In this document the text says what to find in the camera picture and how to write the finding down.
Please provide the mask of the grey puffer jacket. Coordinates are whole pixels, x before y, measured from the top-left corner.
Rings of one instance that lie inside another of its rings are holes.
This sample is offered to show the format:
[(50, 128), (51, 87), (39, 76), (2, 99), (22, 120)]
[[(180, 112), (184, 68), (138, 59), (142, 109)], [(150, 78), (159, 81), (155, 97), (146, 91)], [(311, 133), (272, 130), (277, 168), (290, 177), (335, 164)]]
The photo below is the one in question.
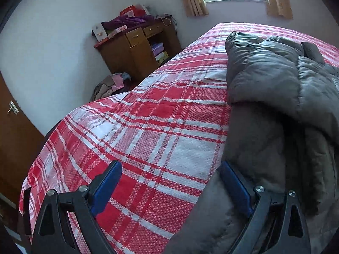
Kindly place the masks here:
[[(338, 252), (338, 68), (316, 45), (232, 32), (222, 161), (274, 193), (296, 192), (310, 253)], [(220, 166), (165, 253), (229, 253), (247, 223)]]

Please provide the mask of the clothes pile on floor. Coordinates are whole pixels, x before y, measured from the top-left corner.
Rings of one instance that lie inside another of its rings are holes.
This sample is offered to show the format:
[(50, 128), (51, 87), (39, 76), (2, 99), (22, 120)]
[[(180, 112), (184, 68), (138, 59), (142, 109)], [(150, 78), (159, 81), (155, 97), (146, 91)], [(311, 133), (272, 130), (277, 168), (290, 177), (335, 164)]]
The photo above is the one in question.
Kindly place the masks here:
[(131, 76), (126, 73), (114, 73), (106, 76), (95, 88), (91, 95), (91, 102), (96, 100), (128, 92), (131, 87)]

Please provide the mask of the brown wooden door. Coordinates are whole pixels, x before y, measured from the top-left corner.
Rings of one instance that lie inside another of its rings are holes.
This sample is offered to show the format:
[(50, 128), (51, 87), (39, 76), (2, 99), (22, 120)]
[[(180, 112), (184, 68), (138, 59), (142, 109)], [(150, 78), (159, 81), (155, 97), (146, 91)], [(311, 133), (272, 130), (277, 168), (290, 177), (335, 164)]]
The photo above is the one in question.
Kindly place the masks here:
[(14, 231), (22, 183), (43, 139), (1, 78), (1, 220)]

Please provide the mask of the red plaid bed sheet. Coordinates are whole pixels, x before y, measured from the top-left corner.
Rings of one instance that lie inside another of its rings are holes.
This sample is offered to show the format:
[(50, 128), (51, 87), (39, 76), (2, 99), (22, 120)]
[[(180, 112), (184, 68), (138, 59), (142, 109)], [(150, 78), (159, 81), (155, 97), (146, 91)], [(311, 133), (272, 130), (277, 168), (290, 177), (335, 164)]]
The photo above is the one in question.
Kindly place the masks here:
[(294, 30), (220, 23), (130, 92), (70, 112), (47, 139), (23, 189), (32, 225), (50, 189), (86, 185), (118, 160), (123, 174), (99, 225), (118, 253), (161, 253), (219, 164), (228, 131), (225, 51), (233, 31), (315, 43), (338, 65), (338, 49)]

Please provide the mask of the brown wooden desk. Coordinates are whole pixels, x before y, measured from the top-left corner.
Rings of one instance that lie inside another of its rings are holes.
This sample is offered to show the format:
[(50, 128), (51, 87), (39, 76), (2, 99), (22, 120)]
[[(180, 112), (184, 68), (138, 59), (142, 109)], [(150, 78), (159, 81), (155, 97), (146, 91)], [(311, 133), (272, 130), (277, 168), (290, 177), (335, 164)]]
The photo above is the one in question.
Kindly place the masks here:
[(175, 25), (174, 18), (167, 15), (122, 31), (95, 44), (94, 48), (112, 74), (126, 72), (134, 81), (141, 82), (163, 65), (156, 60), (152, 44), (163, 44), (164, 51), (168, 54), (165, 62), (182, 51)]

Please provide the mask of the books in desk shelf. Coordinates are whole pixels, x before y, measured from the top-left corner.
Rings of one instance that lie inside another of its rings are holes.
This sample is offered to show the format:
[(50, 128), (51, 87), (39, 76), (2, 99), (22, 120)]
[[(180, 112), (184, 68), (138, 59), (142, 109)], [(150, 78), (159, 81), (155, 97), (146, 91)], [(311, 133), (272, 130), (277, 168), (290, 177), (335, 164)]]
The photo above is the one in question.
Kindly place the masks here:
[(151, 49), (155, 60), (162, 65), (166, 60), (169, 59), (169, 55), (164, 48), (163, 43), (156, 43), (151, 45)]

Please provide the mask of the white carton on desk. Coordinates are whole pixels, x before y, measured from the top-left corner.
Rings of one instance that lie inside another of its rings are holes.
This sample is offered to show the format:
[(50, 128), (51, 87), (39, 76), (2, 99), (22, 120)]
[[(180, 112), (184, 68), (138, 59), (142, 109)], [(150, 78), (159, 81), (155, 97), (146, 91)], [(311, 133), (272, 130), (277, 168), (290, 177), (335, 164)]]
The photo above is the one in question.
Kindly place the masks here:
[(94, 33), (95, 38), (98, 42), (101, 42), (102, 40), (106, 39), (108, 37), (104, 27), (101, 23), (97, 23), (92, 27), (92, 31)]

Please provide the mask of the purple cloth on desk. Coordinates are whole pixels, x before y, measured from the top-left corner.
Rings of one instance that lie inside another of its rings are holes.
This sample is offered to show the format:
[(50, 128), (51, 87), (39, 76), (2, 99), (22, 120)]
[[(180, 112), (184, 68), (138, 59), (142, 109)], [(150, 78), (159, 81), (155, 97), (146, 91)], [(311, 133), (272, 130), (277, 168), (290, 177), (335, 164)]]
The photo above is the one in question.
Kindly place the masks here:
[(152, 15), (143, 15), (141, 17), (120, 15), (111, 21), (101, 22), (101, 25), (105, 30), (114, 30), (124, 25), (126, 25), (129, 29), (146, 23), (151, 23), (153, 21), (155, 21), (155, 19)]

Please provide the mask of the red box on desk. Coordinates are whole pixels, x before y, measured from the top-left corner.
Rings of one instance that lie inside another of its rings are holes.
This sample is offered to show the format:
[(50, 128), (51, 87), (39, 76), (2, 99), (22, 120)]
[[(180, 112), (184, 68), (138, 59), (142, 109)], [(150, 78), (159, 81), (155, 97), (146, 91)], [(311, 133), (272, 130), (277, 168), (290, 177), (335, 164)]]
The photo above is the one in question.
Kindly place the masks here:
[(119, 15), (127, 15), (128, 17), (142, 17), (148, 15), (148, 13), (141, 4), (136, 4), (125, 8), (119, 13)]

